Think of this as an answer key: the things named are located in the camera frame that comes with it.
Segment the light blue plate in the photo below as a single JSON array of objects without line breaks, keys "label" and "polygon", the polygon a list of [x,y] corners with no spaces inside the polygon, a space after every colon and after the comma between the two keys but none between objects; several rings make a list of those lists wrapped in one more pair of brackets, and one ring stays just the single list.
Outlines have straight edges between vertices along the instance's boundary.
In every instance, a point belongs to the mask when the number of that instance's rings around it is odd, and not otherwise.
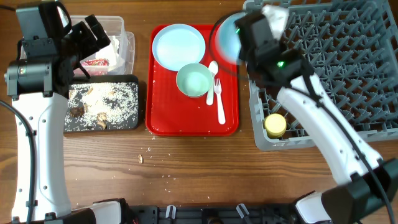
[{"label": "light blue plate", "polygon": [[171,71],[179,71],[190,63],[199,63],[205,55],[203,35],[187,24],[172,24],[162,28],[152,41],[156,62]]}]

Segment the yellow plastic cup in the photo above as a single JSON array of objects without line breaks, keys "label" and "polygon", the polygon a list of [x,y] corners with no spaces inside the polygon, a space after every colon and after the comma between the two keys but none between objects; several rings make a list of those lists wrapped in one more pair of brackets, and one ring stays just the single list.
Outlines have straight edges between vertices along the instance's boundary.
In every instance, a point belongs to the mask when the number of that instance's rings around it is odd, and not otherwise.
[{"label": "yellow plastic cup", "polygon": [[287,122],[281,114],[273,113],[265,118],[264,128],[269,138],[280,138],[286,132]]}]

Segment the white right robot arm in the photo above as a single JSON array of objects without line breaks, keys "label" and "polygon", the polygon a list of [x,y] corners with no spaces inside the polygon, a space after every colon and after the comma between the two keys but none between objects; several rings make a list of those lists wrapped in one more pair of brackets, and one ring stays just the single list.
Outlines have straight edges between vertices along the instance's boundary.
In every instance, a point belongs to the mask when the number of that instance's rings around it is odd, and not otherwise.
[{"label": "white right robot arm", "polygon": [[313,139],[325,158],[336,187],[296,200],[293,211],[302,223],[357,223],[385,207],[397,192],[397,160],[385,161],[353,129],[328,97],[311,63],[280,41],[293,15],[266,5],[240,10],[234,20],[239,61],[249,78],[279,89],[277,100]]}]

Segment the green bowl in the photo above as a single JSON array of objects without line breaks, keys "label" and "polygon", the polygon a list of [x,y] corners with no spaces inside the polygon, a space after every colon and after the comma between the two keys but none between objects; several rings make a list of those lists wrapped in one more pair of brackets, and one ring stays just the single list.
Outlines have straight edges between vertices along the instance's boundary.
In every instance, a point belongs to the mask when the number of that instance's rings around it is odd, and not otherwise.
[{"label": "green bowl", "polygon": [[207,94],[211,87],[212,75],[208,67],[200,63],[183,66],[176,74],[176,85],[181,93],[190,98]]}]

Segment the red snack wrapper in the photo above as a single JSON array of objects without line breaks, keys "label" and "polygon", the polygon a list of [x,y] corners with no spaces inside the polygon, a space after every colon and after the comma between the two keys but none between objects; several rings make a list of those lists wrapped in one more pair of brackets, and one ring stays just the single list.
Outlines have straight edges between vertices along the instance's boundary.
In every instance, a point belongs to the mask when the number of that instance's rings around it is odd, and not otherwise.
[{"label": "red snack wrapper", "polygon": [[86,60],[82,63],[83,66],[108,66],[109,60],[105,58],[96,58],[91,60]]}]

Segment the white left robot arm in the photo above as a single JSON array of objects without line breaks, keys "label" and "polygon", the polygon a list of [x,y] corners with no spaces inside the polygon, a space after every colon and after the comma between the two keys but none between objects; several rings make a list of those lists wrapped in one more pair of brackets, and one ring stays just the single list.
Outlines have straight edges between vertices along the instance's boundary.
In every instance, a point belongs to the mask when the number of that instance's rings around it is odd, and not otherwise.
[{"label": "white left robot arm", "polygon": [[73,24],[59,1],[15,8],[22,31],[17,58],[5,73],[6,108],[17,126],[17,189],[13,223],[134,223],[123,198],[72,209],[63,154],[69,86],[81,61],[110,43],[93,15]]}]

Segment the cream plastic spoon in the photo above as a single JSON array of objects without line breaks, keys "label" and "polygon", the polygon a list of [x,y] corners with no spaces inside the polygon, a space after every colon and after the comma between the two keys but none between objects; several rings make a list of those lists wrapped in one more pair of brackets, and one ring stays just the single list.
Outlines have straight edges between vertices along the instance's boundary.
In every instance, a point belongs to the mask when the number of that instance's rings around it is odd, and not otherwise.
[{"label": "cream plastic spoon", "polygon": [[206,96],[206,104],[208,106],[211,106],[213,104],[214,101],[214,79],[215,79],[215,75],[218,73],[218,64],[217,62],[214,60],[212,62],[210,62],[209,66],[208,66],[209,71],[211,72],[212,78],[211,78],[211,87],[207,92],[207,96]]}]

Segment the white napkin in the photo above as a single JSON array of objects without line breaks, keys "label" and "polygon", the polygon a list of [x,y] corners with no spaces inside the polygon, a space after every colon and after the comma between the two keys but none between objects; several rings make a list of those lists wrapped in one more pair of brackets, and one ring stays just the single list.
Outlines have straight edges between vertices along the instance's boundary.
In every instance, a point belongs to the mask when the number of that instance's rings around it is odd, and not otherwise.
[{"label": "white napkin", "polygon": [[115,35],[109,36],[111,43],[95,53],[95,59],[105,59],[108,61],[108,66],[114,66],[117,64],[119,53],[119,40]]}]

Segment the light blue bowl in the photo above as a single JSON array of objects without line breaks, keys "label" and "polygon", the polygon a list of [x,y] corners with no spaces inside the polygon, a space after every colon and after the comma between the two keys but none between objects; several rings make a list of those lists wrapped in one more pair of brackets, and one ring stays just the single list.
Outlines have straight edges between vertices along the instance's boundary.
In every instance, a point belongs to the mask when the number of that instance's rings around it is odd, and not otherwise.
[{"label": "light blue bowl", "polygon": [[227,17],[216,31],[216,51],[224,61],[234,65],[241,63],[239,59],[241,43],[234,22],[244,15],[244,12],[239,12]]}]

